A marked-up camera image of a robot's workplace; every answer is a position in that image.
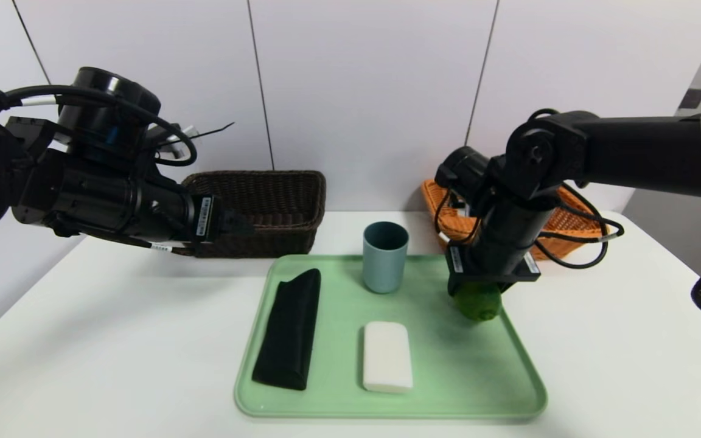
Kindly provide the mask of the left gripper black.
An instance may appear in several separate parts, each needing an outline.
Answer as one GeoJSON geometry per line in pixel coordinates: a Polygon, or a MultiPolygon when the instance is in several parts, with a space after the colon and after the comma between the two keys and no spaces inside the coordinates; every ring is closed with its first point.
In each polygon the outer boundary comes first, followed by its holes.
{"type": "Polygon", "coordinates": [[[166,180],[140,182],[140,238],[149,242],[209,242],[217,234],[251,235],[255,227],[220,199],[166,180]]]}

